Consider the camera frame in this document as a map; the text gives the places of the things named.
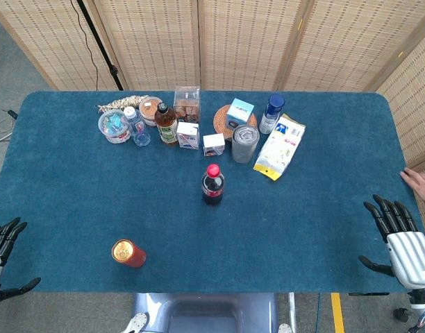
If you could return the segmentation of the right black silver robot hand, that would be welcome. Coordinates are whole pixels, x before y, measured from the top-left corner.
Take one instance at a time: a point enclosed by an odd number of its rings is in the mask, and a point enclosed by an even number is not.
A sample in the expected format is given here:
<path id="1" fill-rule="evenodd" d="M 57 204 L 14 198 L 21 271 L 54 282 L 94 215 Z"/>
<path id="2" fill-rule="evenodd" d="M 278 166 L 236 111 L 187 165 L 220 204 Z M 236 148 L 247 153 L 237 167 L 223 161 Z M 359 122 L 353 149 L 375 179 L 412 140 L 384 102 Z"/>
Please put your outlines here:
<path id="1" fill-rule="evenodd" d="M 377 194 L 376 202 L 363 205 L 374 222 L 390 256 L 390 265 L 377 264 L 359 256 L 369 270 L 396 278 L 406 289 L 425 289 L 425 234 L 418 230 L 408 208 L 399 201 L 389 201 Z"/>

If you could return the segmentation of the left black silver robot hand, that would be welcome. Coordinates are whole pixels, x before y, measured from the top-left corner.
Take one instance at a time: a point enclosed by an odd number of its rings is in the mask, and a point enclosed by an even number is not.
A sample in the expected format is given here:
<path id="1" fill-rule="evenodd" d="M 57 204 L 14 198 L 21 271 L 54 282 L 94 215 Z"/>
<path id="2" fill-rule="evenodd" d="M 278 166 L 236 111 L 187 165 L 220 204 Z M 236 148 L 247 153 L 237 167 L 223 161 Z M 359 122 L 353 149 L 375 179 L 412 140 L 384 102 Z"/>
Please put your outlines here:
<path id="1" fill-rule="evenodd" d="M 21 218 L 16 217 L 11 222 L 0 226 L 0 280 L 3 270 L 5 269 L 10 254 L 13 250 L 14 244 L 19 234 L 27 226 L 27 222 L 21 223 L 20 221 Z M 0 302 L 28 293 L 34 289 L 40 283 L 40 281 L 41 278 L 36 277 L 24 286 L 11 289 L 1 289 L 0 282 Z"/>

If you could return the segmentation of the bare human hand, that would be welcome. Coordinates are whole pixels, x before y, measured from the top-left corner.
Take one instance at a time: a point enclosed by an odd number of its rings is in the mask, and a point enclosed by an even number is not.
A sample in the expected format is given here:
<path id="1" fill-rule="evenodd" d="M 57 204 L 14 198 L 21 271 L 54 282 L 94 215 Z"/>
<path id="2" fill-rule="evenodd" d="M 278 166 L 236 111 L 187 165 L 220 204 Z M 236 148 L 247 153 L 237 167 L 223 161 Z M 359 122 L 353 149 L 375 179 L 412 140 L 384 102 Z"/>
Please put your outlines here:
<path id="1" fill-rule="evenodd" d="M 403 181 L 425 202 L 425 173 L 418 173 L 406 167 L 399 174 Z"/>

